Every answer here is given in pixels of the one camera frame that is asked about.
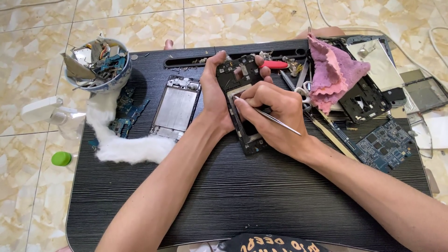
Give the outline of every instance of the tweezers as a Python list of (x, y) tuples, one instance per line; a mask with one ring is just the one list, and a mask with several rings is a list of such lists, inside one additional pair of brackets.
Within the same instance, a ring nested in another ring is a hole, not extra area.
[(276, 123), (282, 125), (283, 127), (285, 127), (285, 128), (287, 128), (288, 130), (290, 130), (290, 131), (296, 133), (296, 134), (299, 135), (299, 136), (302, 136), (302, 134), (300, 134), (299, 132), (295, 131), (295, 129), (289, 127), (288, 125), (286, 125), (286, 124), (284, 124), (284, 123), (282, 123), (282, 122), (280, 122), (279, 120), (277, 120), (275, 117), (271, 116), (270, 114), (268, 114), (268, 113), (264, 113), (263, 111), (261, 111), (261, 110), (259, 110), (259, 109), (257, 109), (257, 108), (254, 108), (254, 109), (255, 109), (258, 113), (260, 113), (262, 116), (266, 117), (267, 119), (269, 119), (269, 120), (271, 120), (271, 121), (273, 121), (273, 122), (276, 122)]

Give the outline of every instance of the motherboard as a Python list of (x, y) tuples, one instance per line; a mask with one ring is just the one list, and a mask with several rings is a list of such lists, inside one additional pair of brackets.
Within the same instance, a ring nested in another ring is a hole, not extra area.
[[(149, 99), (145, 99), (143, 101), (143, 105), (140, 107), (134, 106), (132, 103), (134, 100), (131, 98), (134, 94), (134, 87), (124, 87), (118, 99), (116, 101), (117, 112), (124, 113), (126, 116), (130, 117), (126, 118), (115, 118), (110, 124), (109, 129), (114, 131), (117, 136), (121, 138), (127, 138), (129, 130), (134, 125), (137, 118), (140, 116), (142, 111), (145, 109), (146, 105), (149, 102)], [(93, 149), (96, 149), (99, 142), (95, 138), (92, 141), (89, 141), (89, 144), (92, 145)]]
[(389, 121), (376, 128), (372, 133), (357, 143), (357, 146), (364, 152), (359, 155), (359, 159), (371, 167), (382, 172), (389, 172), (390, 168), (395, 168), (401, 164), (405, 157), (411, 156), (411, 149), (408, 144), (414, 139), (403, 130), (388, 115)]

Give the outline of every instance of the bowl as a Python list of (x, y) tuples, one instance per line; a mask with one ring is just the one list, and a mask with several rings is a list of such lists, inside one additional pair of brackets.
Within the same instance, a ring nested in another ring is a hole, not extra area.
[[(118, 74), (117, 76), (115, 76), (113, 79), (111, 79), (110, 81), (108, 81), (102, 85), (99, 85), (96, 87), (80, 87), (79, 89), (89, 91), (89, 92), (92, 92), (95, 94), (107, 93), (107, 92), (110, 92), (113, 90), (121, 89), (128, 82), (128, 79), (131, 76), (131, 70), (132, 70), (132, 63), (131, 63), (128, 49), (126, 48), (126, 46), (123, 43), (121, 43), (118, 40), (104, 38), (104, 41), (108, 44), (114, 44), (114, 43), (118, 44), (121, 49), (128, 52), (128, 54), (126, 55), (126, 63), (123, 68), (123, 71), (120, 74)], [(95, 40), (92, 40), (88, 43), (93, 44), (94, 42), (95, 42)], [(72, 53), (72, 55), (70, 57), (72, 57), (73, 59), (76, 59), (76, 56), (74, 53)], [(65, 74), (65, 78), (68, 80), (68, 82), (70, 82), (70, 84), (72, 86), (78, 87), (78, 84), (77, 84), (75, 78), (67, 76), (67, 69), (64, 70), (64, 74)]]

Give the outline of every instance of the left hand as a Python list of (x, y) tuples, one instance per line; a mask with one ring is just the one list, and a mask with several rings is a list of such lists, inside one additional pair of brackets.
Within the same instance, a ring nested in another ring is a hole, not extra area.
[[(203, 114), (207, 114), (206, 118), (213, 120), (214, 123), (218, 123), (218, 126), (225, 132), (225, 134), (235, 129), (233, 126), (230, 114), (227, 108), (227, 101), (221, 87), (216, 80), (216, 68), (220, 64), (224, 63), (226, 58), (225, 51), (221, 51), (208, 58), (205, 63), (204, 72), (201, 76), (202, 92), (204, 94), (204, 110)], [(263, 65), (264, 59), (256, 55), (255, 62), (258, 66)], [(271, 70), (268, 67), (263, 67), (260, 70), (261, 77), (265, 82), (272, 83)], [(241, 69), (235, 70), (237, 79), (242, 78)]]

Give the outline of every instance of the white cable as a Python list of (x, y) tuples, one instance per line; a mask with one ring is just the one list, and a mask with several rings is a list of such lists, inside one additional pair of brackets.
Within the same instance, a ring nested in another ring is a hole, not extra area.
[(52, 1), (52, 2), (42, 2), (42, 3), (36, 3), (36, 4), (19, 4), (19, 5), (13, 6), (13, 7), (0, 9), (0, 11), (17, 9), (17, 8), (20, 8), (20, 7), (36, 6), (36, 5), (41, 5), (41, 4), (55, 4), (55, 3), (60, 3), (62, 1), (65, 1), (65, 0), (57, 0), (57, 1)]
[[(319, 8), (319, 12), (320, 12), (320, 16), (322, 17), (323, 21), (329, 26), (331, 27), (330, 23), (328, 22), (328, 20), (325, 18), (323, 12), (322, 12), (322, 8), (320, 7), (320, 1), (317, 1), (317, 7)], [(389, 35), (387, 35), (385, 32), (383, 32), (382, 30), (378, 30), (372, 27), (364, 27), (364, 26), (341, 26), (339, 27), (341, 29), (344, 30), (371, 30), (371, 31), (376, 31), (379, 32), (383, 35), (385, 35), (388, 39), (390, 39), (400, 50), (401, 52), (403, 52), (403, 54), (412, 62), (414, 63), (416, 66), (418, 66), (420, 69), (422, 69), (423, 71), (427, 72), (429, 75), (431, 75), (432, 77), (434, 77), (434, 79), (436, 79), (440, 84), (442, 84), (442, 81), (440, 79), (438, 79), (432, 72), (430, 72), (426, 67), (424, 67), (423, 65), (417, 63), (409, 54), (407, 54), (403, 48), (401, 48), (400, 44), (398, 42), (396, 42), (393, 38), (391, 38)], [(428, 31), (429, 33), (429, 40), (431, 41), (432, 47), (434, 47), (435, 52), (439, 55), (439, 57), (441, 58), (441, 60), (443, 61), (443, 63), (445, 64), (445, 66), (448, 68), (448, 62), (445, 60), (445, 58), (443, 57), (443, 55), (440, 53), (439, 49), (437, 48), (435, 42), (434, 42), (434, 38), (432, 37), (432, 31), (436, 30), (436, 29), (446, 29), (448, 30), (448, 27), (434, 27), (432, 29), (430, 29)]]

